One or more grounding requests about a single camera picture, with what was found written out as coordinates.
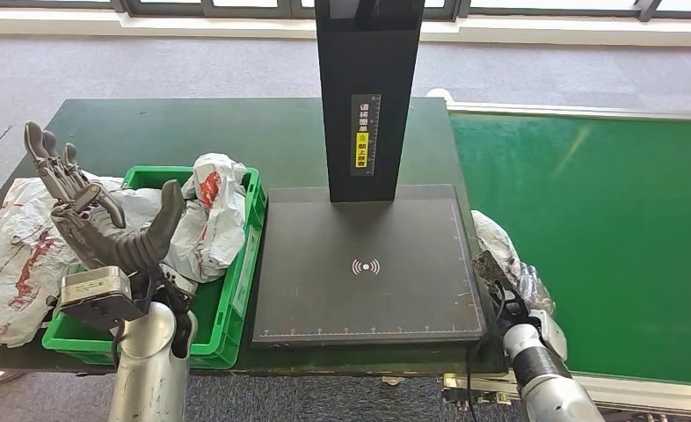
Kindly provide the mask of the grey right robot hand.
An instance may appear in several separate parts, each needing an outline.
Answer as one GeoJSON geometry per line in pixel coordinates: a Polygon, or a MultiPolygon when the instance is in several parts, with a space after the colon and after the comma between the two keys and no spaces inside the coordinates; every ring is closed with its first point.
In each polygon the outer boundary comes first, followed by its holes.
{"type": "Polygon", "coordinates": [[[512,269],[512,279],[516,291],[529,309],[544,310],[554,315],[556,304],[535,266],[518,262],[512,269]]]}

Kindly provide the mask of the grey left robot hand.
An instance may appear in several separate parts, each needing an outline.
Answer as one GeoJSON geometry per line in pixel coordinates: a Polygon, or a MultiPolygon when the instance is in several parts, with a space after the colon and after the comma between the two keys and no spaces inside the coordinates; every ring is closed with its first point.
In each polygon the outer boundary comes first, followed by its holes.
{"type": "Polygon", "coordinates": [[[52,132],[33,121],[24,124],[24,145],[37,175],[55,199],[51,220],[84,267],[117,266],[130,274],[159,265],[184,212],[180,184],[171,179],[161,188],[160,208],[150,225],[130,229],[122,205],[76,160],[76,146],[56,151],[52,132]]]}

